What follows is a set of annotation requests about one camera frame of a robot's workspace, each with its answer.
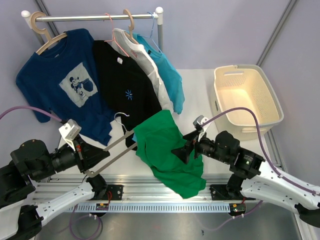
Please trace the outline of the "green t shirt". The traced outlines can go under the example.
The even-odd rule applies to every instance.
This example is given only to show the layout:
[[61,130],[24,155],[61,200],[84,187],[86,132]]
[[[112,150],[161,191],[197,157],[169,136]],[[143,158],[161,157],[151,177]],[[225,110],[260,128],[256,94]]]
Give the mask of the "green t shirt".
[[134,128],[136,155],[151,169],[153,175],[183,199],[198,195],[205,189],[203,158],[185,164],[171,150],[181,148],[186,140],[169,110],[161,110]]

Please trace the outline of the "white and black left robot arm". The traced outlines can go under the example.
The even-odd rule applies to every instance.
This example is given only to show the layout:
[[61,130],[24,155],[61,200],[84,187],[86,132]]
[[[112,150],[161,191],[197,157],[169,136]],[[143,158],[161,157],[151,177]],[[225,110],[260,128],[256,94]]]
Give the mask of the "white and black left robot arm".
[[86,200],[101,200],[107,195],[107,183],[97,174],[88,176],[69,192],[41,203],[24,204],[35,192],[32,181],[40,182],[71,167],[90,174],[90,169],[110,156],[108,151],[86,143],[80,136],[49,153],[46,144],[37,139],[28,140],[11,152],[11,161],[0,169],[0,238],[2,240],[29,240],[42,227],[67,209]]

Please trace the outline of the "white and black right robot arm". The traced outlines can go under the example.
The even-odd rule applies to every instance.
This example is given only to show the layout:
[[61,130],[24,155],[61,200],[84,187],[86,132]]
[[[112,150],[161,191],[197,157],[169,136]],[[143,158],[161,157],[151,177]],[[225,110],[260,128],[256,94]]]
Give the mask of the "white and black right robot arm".
[[215,140],[198,138],[196,130],[183,139],[185,145],[171,151],[183,163],[204,155],[229,165],[232,175],[226,193],[230,198],[268,202],[293,212],[313,227],[320,226],[319,186],[302,181],[241,147],[240,141],[227,131],[219,133]]

